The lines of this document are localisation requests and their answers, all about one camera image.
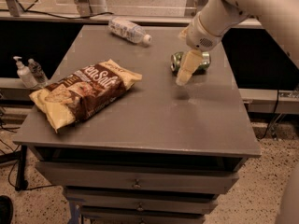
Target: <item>bottle label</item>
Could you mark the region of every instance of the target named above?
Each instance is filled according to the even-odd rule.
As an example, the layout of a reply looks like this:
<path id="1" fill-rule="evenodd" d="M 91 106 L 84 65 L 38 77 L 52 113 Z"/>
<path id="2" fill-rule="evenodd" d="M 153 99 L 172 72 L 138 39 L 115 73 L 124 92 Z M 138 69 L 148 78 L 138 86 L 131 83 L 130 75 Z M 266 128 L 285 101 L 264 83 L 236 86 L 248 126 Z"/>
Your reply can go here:
<path id="1" fill-rule="evenodd" d="M 27 88 L 33 88 L 35 85 L 37 85 L 36 80 L 31 73 L 22 75 L 20 78 Z"/>
<path id="2" fill-rule="evenodd" d="M 137 24 L 121 18 L 115 18 L 109 24 L 111 32 L 123 38 L 131 38 L 136 26 Z"/>
<path id="3" fill-rule="evenodd" d="M 43 69 L 41 68 L 41 65 L 38 63 L 30 63 L 28 65 L 32 75 L 35 77 L 36 81 L 39 84 L 43 84 L 46 81 L 48 81 Z"/>

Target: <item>silver can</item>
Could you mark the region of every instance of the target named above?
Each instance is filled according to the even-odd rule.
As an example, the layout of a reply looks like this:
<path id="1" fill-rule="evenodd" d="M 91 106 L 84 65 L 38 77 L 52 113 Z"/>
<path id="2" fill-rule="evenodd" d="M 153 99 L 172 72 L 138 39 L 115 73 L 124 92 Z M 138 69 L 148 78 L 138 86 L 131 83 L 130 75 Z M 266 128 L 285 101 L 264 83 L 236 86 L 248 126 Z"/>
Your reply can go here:
<path id="1" fill-rule="evenodd" d="M 175 54 L 171 55 L 171 65 L 170 68 L 173 72 L 177 72 L 180 68 L 180 62 L 181 59 L 183 58 L 184 52 L 183 51 L 179 51 L 176 52 Z M 198 68 L 196 71 L 200 71 L 200 70 L 207 70 L 209 65 L 211 64 L 211 58 L 208 52 L 203 52 L 203 60 L 201 61 L 201 63 L 198 65 Z"/>

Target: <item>gray table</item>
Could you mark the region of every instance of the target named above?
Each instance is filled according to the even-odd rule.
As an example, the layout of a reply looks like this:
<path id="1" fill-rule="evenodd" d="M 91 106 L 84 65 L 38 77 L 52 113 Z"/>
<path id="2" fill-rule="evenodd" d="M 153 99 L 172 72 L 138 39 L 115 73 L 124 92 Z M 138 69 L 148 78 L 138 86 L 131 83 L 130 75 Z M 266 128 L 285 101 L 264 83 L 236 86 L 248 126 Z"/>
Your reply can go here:
<path id="1" fill-rule="evenodd" d="M 58 134 L 34 107 L 13 137 L 40 159 L 39 172 L 65 187 L 66 198 L 79 200 L 86 216 L 201 223 L 245 161 L 260 157 L 222 44 L 210 51 L 206 73 L 185 87 L 176 85 L 170 55 L 189 49 L 178 39 L 181 29 L 146 27 L 153 41 L 145 48 L 112 35 L 106 26 L 84 26 L 52 81 L 107 59 L 142 74 L 142 81 L 91 119 Z M 170 212 L 178 216 L 168 219 Z"/>

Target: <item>pump bottle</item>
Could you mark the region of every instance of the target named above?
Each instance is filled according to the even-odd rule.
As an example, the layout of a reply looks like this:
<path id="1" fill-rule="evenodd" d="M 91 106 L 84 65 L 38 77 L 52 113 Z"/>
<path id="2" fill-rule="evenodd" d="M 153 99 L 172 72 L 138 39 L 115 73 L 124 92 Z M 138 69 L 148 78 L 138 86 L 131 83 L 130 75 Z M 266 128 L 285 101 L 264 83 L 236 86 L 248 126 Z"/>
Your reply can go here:
<path id="1" fill-rule="evenodd" d="M 37 81 L 30 72 L 30 69 L 20 61 L 20 56 L 14 56 L 13 59 L 16 61 L 16 65 L 18 66 L 17 74 L 24 86 L 26 88 L 34 88 L 37 85 Z"/>

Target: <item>speckled floor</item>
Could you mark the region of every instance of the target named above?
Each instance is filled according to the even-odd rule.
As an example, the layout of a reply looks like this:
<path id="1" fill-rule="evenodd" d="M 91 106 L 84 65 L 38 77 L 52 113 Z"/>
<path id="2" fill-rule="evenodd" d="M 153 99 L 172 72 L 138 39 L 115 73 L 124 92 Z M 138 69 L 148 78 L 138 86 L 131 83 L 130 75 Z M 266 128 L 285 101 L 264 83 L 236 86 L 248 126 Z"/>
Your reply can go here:
<path id="1" fill-rule="evenodd" d="M 256 134 L 262 136 L 266 123 L 259 121 L 251 124 Z M 16 148 L 10 140 L 11 135 L 13 133 L 0 131 L 0 149 L 6 153 L 11 150 L 3 142 L 13 149 Z M 286 182 L 295 164 L 299 162 L 299 117 L 294 116 L 291 120 L 281 122 L 277 135 L 277 141 L 269 134 L 260 141 L 263 155 L 260 159 L 248 160 L 241 168 L 240 179 L 226 195 L 219 197 L 219 205 L 206 216 L 206 224 L 274 223 Z M 29 182 L 28 189 L 49 184 L 35 169 L 35 163 L 36 157 L 29 152 L 25 170 L 25 178 Z M 67 223 L 70 213 L 62 188 L 50 187 L 17 192 L 8 182 L 8 179 L 12 184 L 15 182 L 16 168 L 9 177 L 13 164 L 14 162 L 11 162 L 0 166 L 0 195 L 7 195 L 12 199 L 12 223 Z"/>

